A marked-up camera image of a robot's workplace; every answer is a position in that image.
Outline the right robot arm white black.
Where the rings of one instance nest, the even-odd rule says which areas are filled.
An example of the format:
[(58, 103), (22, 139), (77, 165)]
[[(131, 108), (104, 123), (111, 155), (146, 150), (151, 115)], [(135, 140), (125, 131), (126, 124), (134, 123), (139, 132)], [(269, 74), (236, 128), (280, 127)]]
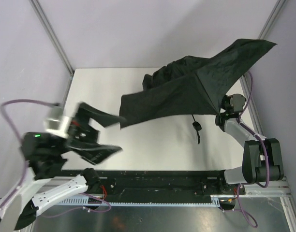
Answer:
[(271, 181), (284, 178), (280, 142), (266, 138), (247, 126), (242, 118), (246, 99), (241, 94), (225, 95), (215, 123), (243, 147), (242, 165), (224, 171), (227, 184), (258, 184), (268, 187)]

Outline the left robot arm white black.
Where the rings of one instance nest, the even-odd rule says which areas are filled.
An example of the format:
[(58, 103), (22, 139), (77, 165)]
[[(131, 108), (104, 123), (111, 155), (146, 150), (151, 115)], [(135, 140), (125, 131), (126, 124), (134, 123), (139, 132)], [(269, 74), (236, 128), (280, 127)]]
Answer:
[(100, 177), (92, 168), (82, 170), (65, 184), (41, 192), (41, 188), (58, 176), (69, 151), (86, 162), (96, 165), (119, 152), (116, 145), (98, 143), (99, 131), (89, 121), (103, 127), (124, 123), (122, 116), (111, 115), (85, 102), (77, 105), (74, 116), (63, 114), (57, 103), (47, 103), (50, 112), (44, 121), (45, 132), (27, 132), (19, 137), (20, 151), (25, 164), (23, 174), (14, 187), (0, 198), (0, 232), (13, 232), (32, 224), (38, 216), (60, 201), (77, 194), (98, 191)]

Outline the black folding umbrella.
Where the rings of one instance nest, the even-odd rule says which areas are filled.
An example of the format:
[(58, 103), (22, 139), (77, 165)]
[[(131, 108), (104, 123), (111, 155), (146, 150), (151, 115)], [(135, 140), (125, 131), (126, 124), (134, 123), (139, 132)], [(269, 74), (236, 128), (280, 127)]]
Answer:
[(179, 115), (214, 115), (217, 125), (240, 117), (246, 99), (232, 86), (273, 47), (274, 42), (237, 39), (210, 58), (185, 56), (146, 74), (140, 92), (121, 97), (121, 128)]

